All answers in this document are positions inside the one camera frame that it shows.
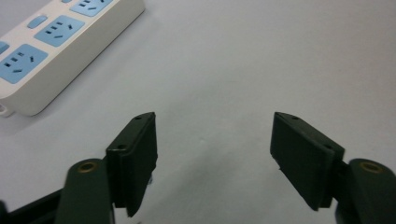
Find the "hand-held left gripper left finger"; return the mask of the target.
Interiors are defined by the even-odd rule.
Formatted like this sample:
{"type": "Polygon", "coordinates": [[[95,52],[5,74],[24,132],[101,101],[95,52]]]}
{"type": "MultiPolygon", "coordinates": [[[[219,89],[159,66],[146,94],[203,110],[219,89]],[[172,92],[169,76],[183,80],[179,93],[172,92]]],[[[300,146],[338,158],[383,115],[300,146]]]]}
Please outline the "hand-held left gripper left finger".
{"type": "Polygon", "coordinates": [[[125,208],[128,217],[139,210],[158,159],[156,115],[138,115],[106,149],[111,200],[125,208]]]}

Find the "white power strip blue sockets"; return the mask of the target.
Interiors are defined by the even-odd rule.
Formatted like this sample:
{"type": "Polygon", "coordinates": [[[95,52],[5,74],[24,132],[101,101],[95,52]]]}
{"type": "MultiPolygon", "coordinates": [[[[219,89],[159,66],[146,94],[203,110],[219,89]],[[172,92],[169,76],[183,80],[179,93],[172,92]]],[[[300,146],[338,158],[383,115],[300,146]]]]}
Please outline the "white power strip blue sockets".
{"type": "Polygon", "coordinates": [[[0,116],[34,116],[145,10],[144,0],[51,0],[0,37],[0,116]]]}

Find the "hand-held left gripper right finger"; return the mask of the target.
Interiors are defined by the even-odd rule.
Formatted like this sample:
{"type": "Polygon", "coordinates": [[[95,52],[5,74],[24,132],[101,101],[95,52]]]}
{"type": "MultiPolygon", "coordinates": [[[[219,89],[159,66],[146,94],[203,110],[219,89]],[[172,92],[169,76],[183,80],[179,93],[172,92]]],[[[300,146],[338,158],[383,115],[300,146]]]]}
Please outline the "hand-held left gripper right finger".
{"type": "Polygon", "coordinates": [[[270,153],[280,171],[318,211],[332,203],[332,180],[345,149],[296,116],[275,112],[270,153]]]}

